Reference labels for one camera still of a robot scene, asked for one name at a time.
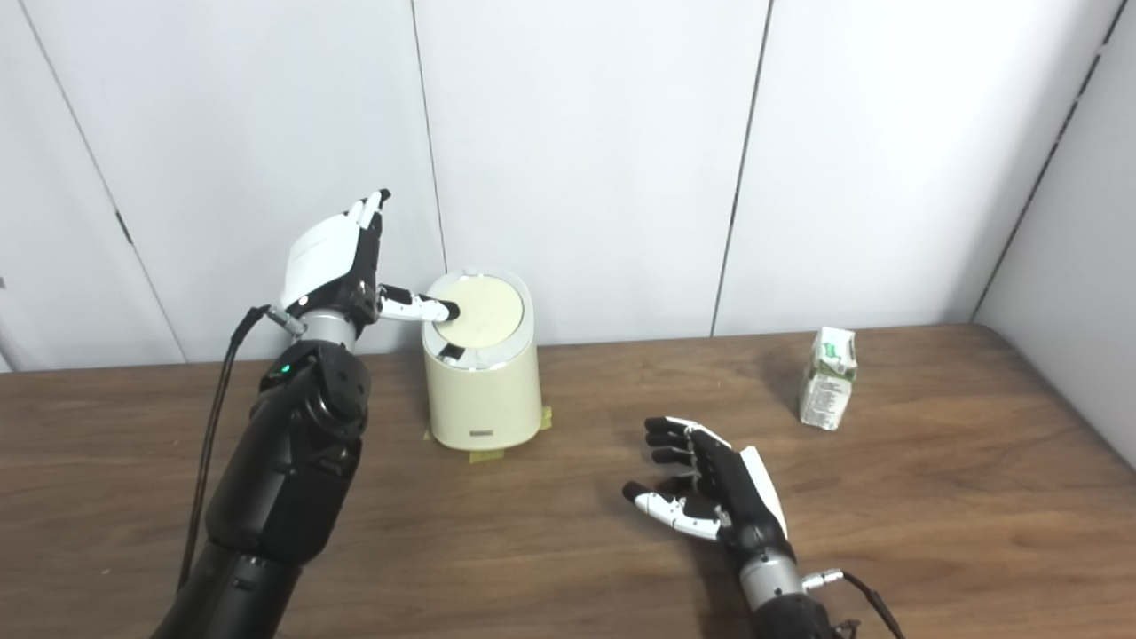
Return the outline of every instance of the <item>white wall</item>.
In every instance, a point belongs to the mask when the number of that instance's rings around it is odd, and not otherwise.
[[[26,2],[98,165],[0,0],[17,368],[219,358],[377,186],[382,281],[509,267],[542,343],[964,321],[1118,6],[776,3],[727,260],[763,1]]]
[[[183,362],[16,0],[0,0],[0,277],[5,367]]]
[[[968,321],[1117,6],[776,2],[715,333]]]
[[[409,0],[27,6],[191,360],[277,300],[304,230],[379,186],[381,280],[444,272]],[[241,355],[283,342],[265,323]]]
[[[708,335],[766,2],[416,7],[450,265],[541,343]]]
[[[1136,10],[1129,6],[977,321],[1002,333],[1136,464],[1134,77]]]

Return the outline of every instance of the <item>cable connector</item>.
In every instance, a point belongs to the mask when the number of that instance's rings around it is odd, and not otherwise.
[[[801,580],[801,588],[808,592],[809,590],[816,590],[821,586],[828,586],[834,581],[840,581],[844,579],[844,571],[841,570],[827,570],[824,572],[815,572],[812,574],[804,575]]]
[[[272,320],[273,322],[275,322],[276,324],[278,324],[279,327],[282,327],[285,331],[287,331],[289,333],[291,333],[293,338],[299,339],[300,335],[302,335],[308,330],[308,325],[307,324],[304,324],[303,322],[296,320],[295,317],[292,317],[283,308],[279,308],[279,307],[276,307],[276,306],[269,306],[265,310],[265,315],[269,320]]]

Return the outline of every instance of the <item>panel seam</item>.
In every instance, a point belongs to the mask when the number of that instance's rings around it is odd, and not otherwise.
[[[1053,161],[1053,157],[1058,152],[1058,147],[1061,144],[1061,140],[1064,138],[1066,131],[1069,128],[1069,123],[1072,122],[1074,114],[1077,113],[1077,107],[1080,105],[1080,98],[1088,89],[1088,83],[1093,78],[1093,74],[1096,73],[1096,67],[1109,45],[1109,40],[1112,39],[1112,32],[1117,28],[1117,23],[1120,22],[1120,14],[1124,13],[1127,5],[1128,0],[1121,0],[1120,7],[1117,8],[1117,14],[1112,16],[1112,24],[1109,25],[1109,31],[1104,34],[1104,40],[1101,41],[1101,45],[1096,48],[1096,55],[1093,56],[1093,63],[1089,64],[1088,70],[1085,73],[1085,80],[1081,81],[1080,89],[1077,91],[1077,96],[1074,97],[1072,105],[1069,106],[1069,111],[1066,114],[1064,122],[1061,123],[1061,128],[1058,131],[1056,138],[1053,139],[1053,146],[1050,147],[1050,152],[1045,156],[1045,161],[1042,164],[1042,169],[1037,174],[1037,180],[1034,181],[1034,185],[1030,188],[1029,194],[1026,197],[1026,202],[1022,205],[1017,219],[1013,222],[1010,235],[1005,239],[1005,243],[1002,244],[1002,251],[997,256],[997,262],[994,263],[994,268],[991,271],[991,275],[986,280],[986,285],[983,287],[982,294],[978,296],[975,309],[970,313],[971,324],[974,324],[978,318],[978,310],[982,309],[983,302],[986,301],[986,296],[989,293],[991,287],[994,285],[994,280],[997,277],[997,273],[1002,268],[1002,264],[1005,262],[1005,256],[1010,252],[1010,246],[1013,243],[1013,239],[1018,236],[1021,223],[1025,221],[1026,214],[1029,211],[1029,207],[1034,204],[1034,198],[1037,196],[1037,191],[1041,188],[1042,182],[1045,180],[1045,174],[1049,172],[1050,164]]]
[[[737,201],[742,192],[742,177],[745,175],[745,157],[750,150],[750,133],[753,130],[753,111],[758,105],[758,88],[761,85],[761,67],[766,61],[766,45],[769,43],[769,25],[774,17],[774,2],[769,0],[766,7],[766,24],[761,30],[761,48],[758,51],[758,68],[753,76],[753,92],[750,94],[750,113],[745,121],[745,135],[742,138],[742,157],[737,165],[737,182],[734,184],[734,201],[729,209],[729,229],[726,231],[726,248],[721,255],[721,269],[718,273],[718,292],[713,300],[713,316],[710,318],[710,337],[718,330],[718,310],[721,308],[721,291],[726,283],[726,267],[729,264],[729,247],[734,240],[734,221],[737,217]]]
[[[417,2],[415,0],[409,0],[410,2],[410,22],[415,30],[415,55],[418,58],[418,85],[423,93],[423,117],[426,119],[426,147],[429,150],[429,173],[431,173],[431,184],[434,186],[434,210],[437,214],[437,234],[438,240],[442,241],[442,268],[449,273],[450,272],[450,260],[445,252],[445,224],[442,223],[442,199],[438,197],[437,192],[437,166],[434,163],[434,134],[431,132],[429,127],[429,107],[426,105],[426,72],[423,68],[423,50],[421,44],[418,41],[418,10],[416,8]]]
[[[48,49],[43,44],[43,39],[40,38],[40,31],[35,28],[35,23],[32,20],[32,14],[27,10],[27,6],[24,3],[24,0],[17,0],[17,2],[19,5],[20,13],[24,14],[24,20],[27,23],[27,28],[32,31],[32,38],[35,39],[35,45],[40,49],[40,55],[43,56],[43,61],[47,63],[48,69],[51,72],[51,78],[56,83],[56,89],[59,91],[59,96],[62,98],[64,105],[67,106],[67,113],[70,115],[72,124],[74,124],[75,130],[78,131],[78,136],[83,141],[83,148],[86,149],[86,156],[90,158],[91,165],[94,167],[95,175],[99,176],[99,182],[102,184],[102,190],[107,194],[107,199],[110,201],[114,215],[123,230],[123,235],[126,236],[126,241],[131,246],[131,250],[134,252],[134,259],[137,262],[139,268],[142,269],[142,276],[145,277],[147,287],[150,289],[150,294],[153,296],[154,304],[158,305],[158,312],[161,313],[162,321],[166,322],[166,327],[169,330],[169,335],[174,340],[174,346],[177,348],[177,352],[182,356],[182,362],[189,362],[189,358],[185,357],[185,349],[182,347],[181,340],[177,339],[177,332],[174,331],[174,324],[169,321],[169,314],[166,312],[166,307],[161,304],[161,298],[158,296],[158,289],[153,285],[150,272],[147,271],[145,263],[142,262],[142,256],[139,254],[137,246],[134,243],[134,240],[131,239],[131,233],[126,227],[126,221],[123,218],[118,208],[115,194],[110,191],[110,184],[107,183],[107,177],[102,173],[102,167],[99,166],[99,160],[94,157],[94,150],[91,148],[91,142],[86,138],[86,132],[83,131],[83,125],[80,124],[78,116],[75,114],[75,107],[72,106],[70,98],[67,97],[67,91],[64,90],[64,84],[59,80],[59,73],[56,72],[56,65],[51,61],[51,57],[48,56]]]

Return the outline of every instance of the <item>wooden table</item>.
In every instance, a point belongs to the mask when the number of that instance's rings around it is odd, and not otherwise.
[[[810,340],[542,349],[553,428],[473,465],[423,440],[419,356],[368,357],[364,465],[279,637],[749,637],[718,549],[620,496],[663,474],[641,435],[659,414],[758,446],[802,570],[855,572],[911,639],[1136,636],[1136,478],[1001,338],[861,332],[834,433],[794,418]],[[262,366],[236,367],[217,466]],[[173,596],[216,373],[0,375],[0,636],[149,636]],[[863,620],[862,638],[887,637],[851,587],[821,598]]]

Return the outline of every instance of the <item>cream trash can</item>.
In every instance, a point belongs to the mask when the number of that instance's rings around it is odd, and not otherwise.
[[[458,450],[533,439],[543,404],[528,288],[503,268],[477,267],[446,273],[427,294],[461,309],[423,325],[434,439]]]

